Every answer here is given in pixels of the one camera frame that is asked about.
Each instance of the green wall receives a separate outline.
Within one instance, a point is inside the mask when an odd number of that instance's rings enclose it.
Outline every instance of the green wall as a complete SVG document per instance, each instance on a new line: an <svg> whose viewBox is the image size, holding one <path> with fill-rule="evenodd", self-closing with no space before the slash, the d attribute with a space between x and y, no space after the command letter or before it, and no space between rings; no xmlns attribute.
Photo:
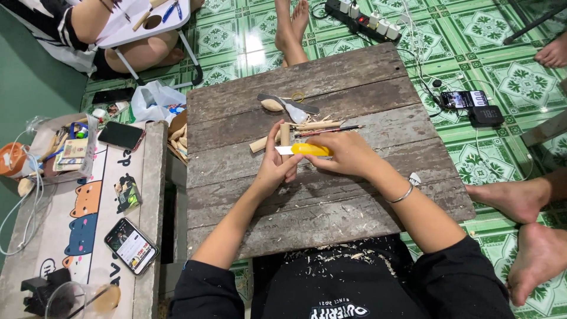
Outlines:
<svg viewBox="0 0 567 319"><path fill-rule="evenodd" d="M0 7L0 147L13 142L35 115L58 117L77 113L87 77L55 60L3 7ZM30 137L22 136L29 143ZM0 177L0 223L19 201L17 184ZM7 249L16 214L0 234ZM4 255L0 254L0 270Z"/></svg>

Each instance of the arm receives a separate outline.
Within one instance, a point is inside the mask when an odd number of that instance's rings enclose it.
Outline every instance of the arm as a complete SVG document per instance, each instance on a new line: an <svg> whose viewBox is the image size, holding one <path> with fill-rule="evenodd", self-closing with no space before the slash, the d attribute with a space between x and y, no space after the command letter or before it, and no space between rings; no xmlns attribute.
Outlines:
<svg viewBox="0 0 567 319"><path fill-rule="evenodd" d="M112 10L114 3L112 0L83 0L73 7L71 25L79 41L86 44L96 42L111 14L105 5Z"/></svg>
<svg viewBox="0 0 567 319"><path fill-rule="evenodd" d="M355 132L323 133L308 139L307 143L326 146L335 153L330 161L306 156L315 167L363 177L370 181L386 200L396 200L409 190L408 180L374 153ZM391 206L424 253L450 247L466 235L459 224L417 188L414 188L408 197Z"/></svg>
<svg viewBox="0 0 567 319"><path fill-rule="evenodd" d="M254 211L303 158L301 154L296 154L282 163L281 156L274 148L276 133L281 123L283 120L276 123L268 135L266 154L254 182L199 246L191 257L192 260L229 269Z"/></svg>

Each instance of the smartphone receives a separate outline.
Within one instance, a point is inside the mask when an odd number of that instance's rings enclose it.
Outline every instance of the smartphone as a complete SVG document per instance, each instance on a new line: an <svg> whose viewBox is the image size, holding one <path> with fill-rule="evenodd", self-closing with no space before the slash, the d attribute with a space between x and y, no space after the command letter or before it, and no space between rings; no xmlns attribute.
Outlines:
<svg viewBox="0 0 567 319"><path fill-rule="evenodd" d="M92 97L92 104L114 103L120 101L130 101L134 95L133 87L96 92Z"/></svg>
<svg viewBox="0 0 567 319"><path fill-rule="evenodd" d="M110 230L104 243L134 275L141 275L158 255L158 248L125 217Z"/></svg>
<svg viewBox="0 0 567 319"><path fill-rule="evenodd" d="M146 131L139 127L109 121L100 132L99 141L134 151L145 135Z"/></svg>
<svg viewBox="0 0 567 319"><path fill-rule="evenodd" d="M488 105L484 91L441 92L440 97L444 108L471 108Z"/></svg>

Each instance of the white folding table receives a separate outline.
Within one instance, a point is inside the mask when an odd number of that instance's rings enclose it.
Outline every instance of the white folding table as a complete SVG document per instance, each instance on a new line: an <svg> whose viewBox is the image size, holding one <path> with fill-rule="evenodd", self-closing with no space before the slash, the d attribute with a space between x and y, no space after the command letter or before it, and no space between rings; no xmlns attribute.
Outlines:
<svg viewBox="0 0 567 319"><path fill-rule="evenodd" d="M175 0L168 0L164 4L158 6L157 8L154 8L151 12L150 17L154 15L163 17L167 9L174 3L174 1ZM195 70L197 71L197 77L191 82L181 83L172 87L174 89L178 89L180 87L197 85L201 83L201 81L203 80L203 70L197 62L197 59L195 58L195 55L193 54L193 51L191 50L191 47L187 42L187 38L181 31L181 27L189 21L189 18L191 18L191 2L189 0L179 1L179 6L181 7L181 13L183 15L183 18L181 20L179 19L179 16L177 14L177 9L174 9L165 23L160 22L158 26L149 30L145 29L142 25L137 31L133 31L132 27L136 24L136 22L138 22L138 20L144 15L144 13L146 13L151 8L149 0L124 0L120 2L119 5L120 9L114 8L113 13L108 19L108 23L100 33L100 40L96 43L99 48L113 49L120 60L122 60L124 65L126 65L136 82L139 85L145 85L144 81L139 78L138 74L136 74L128 61L124 58L124 56L118 49L118 46L175 29L179 33L183 45L191 56L191 60L193 60ZM128 16L130 17L130 22L128 22L128 20L126 19L126 14L128 14Z"/></svg>

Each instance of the shorts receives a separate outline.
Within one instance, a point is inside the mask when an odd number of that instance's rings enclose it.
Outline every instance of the shorts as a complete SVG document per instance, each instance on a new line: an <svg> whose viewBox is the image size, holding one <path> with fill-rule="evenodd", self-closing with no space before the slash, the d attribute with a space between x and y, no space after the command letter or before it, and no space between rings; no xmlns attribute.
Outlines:
<svg viewBox="0 0 567 319"><path fill-rule="evenodd" d="M91 75L94 80L109 80L109 79L128 79L132 75L130 73L119 73L114 71L106 62L104 51L106 49L99 48L96 51L95 59L92 63L96 67L96 71Z"/></svg>

